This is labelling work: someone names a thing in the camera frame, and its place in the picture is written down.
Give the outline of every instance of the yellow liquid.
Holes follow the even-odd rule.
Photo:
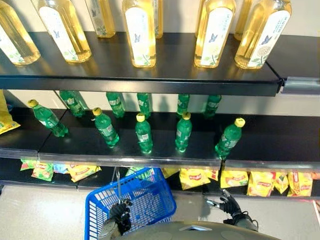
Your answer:
[[[194,55],[194,64],[200,68],[216,68],[219,65],[221,55],[224,51],[226,41],[228,38],[228,35],[227,35],[224,40],[224,43],[222,45],[221,51],[219,53],[219,57],[218,57],[217,61],[215,61],[215,64],[210,65],[210,66],[209,65],[202,65],[201,58],[202,58],[202,54],[203,54],[203,50],[204,50],[209,14],[213,10],[215,10],[216,8],[230,9],[234,15],[235,11],[236,11],[236,3],[234,0],[205,0],[205,3],[203,5],[202,11],[201,11],[201,18],[200,18],[200,23],[199,23],[199,34],[198,34],[198,38],[196,40],[195,55]]]
[[[243,0],[240,16],[239,16],[238,22],[236,23],[235,31],[233,35],[234,38],[239,41],[241,41],[242,39],[242,34],[244,33],[244,29],[246,26],[246,22],[248,19],[251,6],[252,6],[252,0]]]
[[[63,22],[65,30],[70,38],[78,60],[65,60],[69,63],[82,63],[91,56],[85,33],[78,20],[76,9],[70,0],[39,0],[36,9],[50,7],[56,10]]]
[[[0,0],[0,25],[20,53],[24,62],[12,62],[15,65],[28,65],[40,58],[40,52],[22,25],[16,11]]]
[[[258,45],[258,41],[265,28],[268,17],[275,12],[283,10],[288,11],[291,15],[292,9],[289,0],[262,0],[254,7],[234,58],[235,63],[239,68],[262,68],[262,66],[249,67],[249,61]]]
[[[138,65],[135,62],[134,52],[128,30],[128,23],[126,19],[126,11],[130,8],[140,8],[147,14],[148,21],[148,48],[149,48],[149,60],[146,65]],[[156,65],[156,37],[155,37],[155,26],[154,26],[154,9],[150,0],[123,0],[122,11],[124,14],[125,31],[127,41],[130,48],[131,61],[133,66],[136,68],[151,68]]]

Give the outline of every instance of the bottle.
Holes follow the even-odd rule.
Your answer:
[[[185,152],[192,131],[190,112],[184,112],[176,127],[175,146],[180,152]]]
[[[112,112],[116,118],[123,118],[125,110],[121,102],[120,93],[118,92],[107,92],[106,98],[109,101]]]
[[[144,114],[145,118],[148,119],[150,117],[149,93],[137,93],[136,96],[140,113]]]
[[[261,0],[244,29],[235,54],[242,69],[260,69],[275,46],[292,13],[290,0]]]
[[[178,109],[176,113],[179,117],[182,116],[184,112],[188,111],[190,95],[189,94],[179,94],[178,95]]]
[[[86,35],[70,0],[32,0],[65,61],[82,63],[91,56]]]
[[[75,91],[60,90],[59,95],[67,105],[67,107],[70,109],[72,115],[78,118],[85,115],[86,112],[80,104]]]
[[[234,38],[241,41],[242,34],[244,33],[244,29],[246,26],[246,22],[248,19],[248,15],[252,6],[252,0],[243,0],[242,1],[242,8],[240,11],[238,22],[236,23],[235,30],[234,30]]]
[[[50,129],[56,137],[64,137],[69,132],[68,128],[59,122],[51,109],[41,106],[34,99],[29,100],[28,105],[32,108],[35,118],[47,129]]]
[[[142,113],[138,113],[136,115],[136,120],[135,133],[138,137],[139,146],[143,153],[149,154],[151,153],[154,145],[152,142],[150,124],[146,121],[146,117]]]
[[[116,34],[109,0],[85,0],[98,38],[111,38]]]
[[[112,126],[111,119],[106,114],[102,113],[101,108],[96,107],[92,110],[95,116],[94,124],[100,134],[103,136],[105,143],[113,148],[119,142],[119,136]]]
[[[229,155],[231,149],[240,140],[242,135],[241,128],[245,123],[246,121],[239,117],[234,121],[234,124],[225,128],[219,143],[215,146],[215,151],[222,159],[225,159],[225,157]]]
[[[153,67],[156,65],[156,37],[151,1],[123,0],[122,11],[133,66]]]
[[[0,0],[0,49],[15,65],[32,64],[41,56],[16,11],[2,0]]]
[[[209,95],[205,111],[203,113],[205,119],[210,119],[216,114],[221,98],[221,95]]]
[[[216,68],[219,65],[235,11],[235,0],[204,2],[194,54],[197,67]]]

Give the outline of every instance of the yellow chip bag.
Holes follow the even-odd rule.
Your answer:
[[[250,173],[247,195],[269,197],[276,179],[275,172],[252,171]]]
[[[289,172],[290,191],[288,197],[310,197],[312,191],[312,174],[307,172]]]
[[[182,190],[210,183],[203,169],[181,168],[179,176]]]
[[[246,171],[226,171],[221,172],[220,187],[222,189],[248,185],[248,174]]]
[[[72,164],[68,165],[67,169],[71,175],[71,181],[74,183],[101,170],[99,166]]]

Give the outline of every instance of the plastic bottle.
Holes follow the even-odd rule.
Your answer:
[[[205,119],[210,119],[216,114],[221,98],[221,95],[209,95],[205,111],[203,113]]]
[[[215,151],[224,159],[229,155],[231,149],[237,144],[242,135],[241,128],[245,125],[246,121],[239,117],[234,121],[234,124],[227,126],[219,143],[215,146]]]
[[[56,137],[64,137],[69,132],[68,128],[59,122],[51,109],[41,106],[34,99],[29,100],[28,105],[32,108],[35,118],[47,129],[50,129]]]
[[[112,108],[112,112],[116,118],[123,118],[125,110],[121,102],[120,93],[118,92],[107,92],[106,98]]]
[[[95,116],[95,126],[103,136],[105,143],[113,148],[117,142],[119,142],[119,136],[112,126],[111,119],[106,114],[102,113],[101,108],[96,107],[92,110],[93,115]]]
[[[176,149],[182,153],[187,149],[192,131],[192,123],[190,118],[190,112],[184,112],[176,127],[175,146]]]
[[[138,98],[140,112],[148,119],[150,117],[149,93],[137,93],[136,96]]]
[[[60,90],[59,95],[70,109],[72,115],[78,118],[85,115],[86,112],[80,104],[80,101],[78,100],[74,91]]]
[[[135,133],[138,137],[139,146],[143,153],[149,154],[151,153],[154,145],[152,142],[150,124],[146,121],[146,117],[142,113],[138,113],[136,115],[136,120]]]

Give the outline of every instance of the cooking oil bottle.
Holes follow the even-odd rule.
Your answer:
[[[90,47],[70,0],[32,0],[32,3],[68,63],[82,63],[90,58]]]
[[[152,2],[123,0],[122,11],[133,66],[153,67],[156,64],[156,37]]]
[[[15,65],[31,64],[41,56],[16,11],[2,0],[0,0],[0,49]]]
[[[235,11],[235,0],[204,2],[194,54],[197,67],[216,68],[219,65]]]
[[[109,0],[85,0],[96,35],[111,38],[116,34]]]
[[[235,63],[260,69],[275,46],[292,13],[290,0],[261,0],[246,24]]]

